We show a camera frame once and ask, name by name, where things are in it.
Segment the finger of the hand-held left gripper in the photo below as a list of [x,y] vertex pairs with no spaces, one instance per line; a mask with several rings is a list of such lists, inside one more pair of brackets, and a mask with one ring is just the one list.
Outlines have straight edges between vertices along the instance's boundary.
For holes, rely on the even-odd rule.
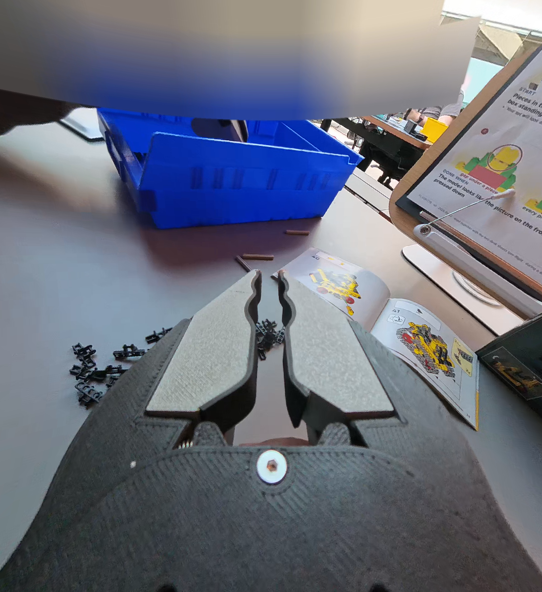
[[231,142],[247,142],[248,128],[245,120],[216,120],[216,137]]

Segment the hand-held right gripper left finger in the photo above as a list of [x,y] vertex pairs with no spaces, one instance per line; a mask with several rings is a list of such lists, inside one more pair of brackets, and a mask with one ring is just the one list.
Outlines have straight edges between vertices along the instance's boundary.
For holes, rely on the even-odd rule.
[[252,270],[199,310],[176,345],[145,409],[154,417],[210,421],[231,431],[252,411],[261,272]]

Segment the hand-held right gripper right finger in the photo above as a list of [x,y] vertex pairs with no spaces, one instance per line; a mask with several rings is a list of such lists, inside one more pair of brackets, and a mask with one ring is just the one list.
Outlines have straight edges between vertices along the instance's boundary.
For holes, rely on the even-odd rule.
[[294,427],[322,432],[330,423],[395,416],[354,323],[287,271],[278,273],[284,326],[286,407]]

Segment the blue plastic bin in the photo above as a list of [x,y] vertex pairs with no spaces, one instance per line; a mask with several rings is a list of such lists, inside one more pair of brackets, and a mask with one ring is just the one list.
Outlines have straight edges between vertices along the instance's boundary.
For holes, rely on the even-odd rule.
[[97,110],[110,157],[158,228],[322,217],[362,157],[307,120],[247,120],[246,143],[192,119]]

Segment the black lego track link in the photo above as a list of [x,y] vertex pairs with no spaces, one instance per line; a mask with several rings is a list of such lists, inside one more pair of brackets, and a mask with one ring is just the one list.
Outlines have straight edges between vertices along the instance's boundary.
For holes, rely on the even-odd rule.
[[277,322],[264,319],[255,324],[255,344],[259,360],[266,360],[267,353],[284,341],[285,328]]

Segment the lego instruction booklet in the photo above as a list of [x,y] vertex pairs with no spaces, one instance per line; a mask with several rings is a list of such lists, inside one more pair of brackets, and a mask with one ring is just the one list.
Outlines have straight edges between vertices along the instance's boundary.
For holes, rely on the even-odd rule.
[[283,271],[358,322],[404,360],[474,429],[479,429],[479,362],[474,351],[422,305],[391,298],[371,271],[307,249]]

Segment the pile of black lego links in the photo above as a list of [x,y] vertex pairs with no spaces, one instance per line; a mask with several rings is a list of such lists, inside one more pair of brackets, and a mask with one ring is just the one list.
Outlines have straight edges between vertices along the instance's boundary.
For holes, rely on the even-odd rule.
[[76,343],[71,346],[77,360],[69,369],[75,379],[77,402],[85,409],[98,404],[116,382],[131,369],[132,364],[143,357],[149,348],[137,347],[135,344],[124,344],[121,349],[113,351],[113,364],[99,368],[95,359],[96,349],[93,345]]

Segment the black lego set box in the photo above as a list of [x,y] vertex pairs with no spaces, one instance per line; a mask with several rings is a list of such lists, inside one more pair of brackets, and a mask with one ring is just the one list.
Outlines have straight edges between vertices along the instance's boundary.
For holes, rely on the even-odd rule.
[[476,356],[542,418],[542,313],[498,336]]

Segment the wooden document stand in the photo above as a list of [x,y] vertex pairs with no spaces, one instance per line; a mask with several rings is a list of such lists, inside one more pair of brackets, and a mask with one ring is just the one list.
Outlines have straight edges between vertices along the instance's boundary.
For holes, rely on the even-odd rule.
[[528,286],[519,284],[506,271],[463,246],[433,216],[418,220],[396,205],[400,190],[406,186],[405,180],[429,149],[403,177],[391,197],[391,221],[416,244],[403,248],[402,255],[495,335],[515,327],[518,318],[526,320],[542,313],[542,300],[535,298]]

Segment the black office chair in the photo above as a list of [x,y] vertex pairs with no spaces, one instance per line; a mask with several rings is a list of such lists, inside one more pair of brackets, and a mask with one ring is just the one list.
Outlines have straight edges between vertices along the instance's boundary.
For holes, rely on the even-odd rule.
[[357,165],[357,168],[365,172],[375,162],[382,171],[378,182],[392,189],[390,181],[393,179],[400,181],[420,159],[422,154],[422,150],[402,140],[398,143],[398,150],[395,151],[393,156],[382,151],[376,144],[363,140],[359,151],[359,155],[363,156],[363,160]]

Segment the flat black panel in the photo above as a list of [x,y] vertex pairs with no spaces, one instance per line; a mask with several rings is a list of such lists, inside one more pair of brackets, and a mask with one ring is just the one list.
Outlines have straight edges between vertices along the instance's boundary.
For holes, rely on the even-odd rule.
[[96,107],[78,107],[60,119],[59,124],[87,142],[103,142]]

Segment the wooden background desk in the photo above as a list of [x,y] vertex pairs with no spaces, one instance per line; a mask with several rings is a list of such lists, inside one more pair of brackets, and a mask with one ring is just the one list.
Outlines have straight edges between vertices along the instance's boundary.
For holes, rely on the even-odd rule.
[[364,121],[368,121],[378,128],[390,133],[404,142],[421,150],[426,150],[432,146],[432,142],[428,140],[422,140],[412,134],[405,131],[404,126],[397,122],[391,122],[390,119],[380,116],[368,116],[362,117]]

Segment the yellow plastic bin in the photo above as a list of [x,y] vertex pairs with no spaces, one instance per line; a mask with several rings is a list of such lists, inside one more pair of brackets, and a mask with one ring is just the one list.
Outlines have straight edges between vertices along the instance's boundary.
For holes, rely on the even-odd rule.
[[449,126],[435,118],[427,117],[421,130],[425,136],[425,141],[431,144],[435,143]]

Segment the printed instruction sheet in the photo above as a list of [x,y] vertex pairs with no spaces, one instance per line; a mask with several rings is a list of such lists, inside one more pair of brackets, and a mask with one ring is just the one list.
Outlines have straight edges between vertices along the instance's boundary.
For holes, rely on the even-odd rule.
[[396,205],[542,300],[542,45],[499,72],[428,150]]

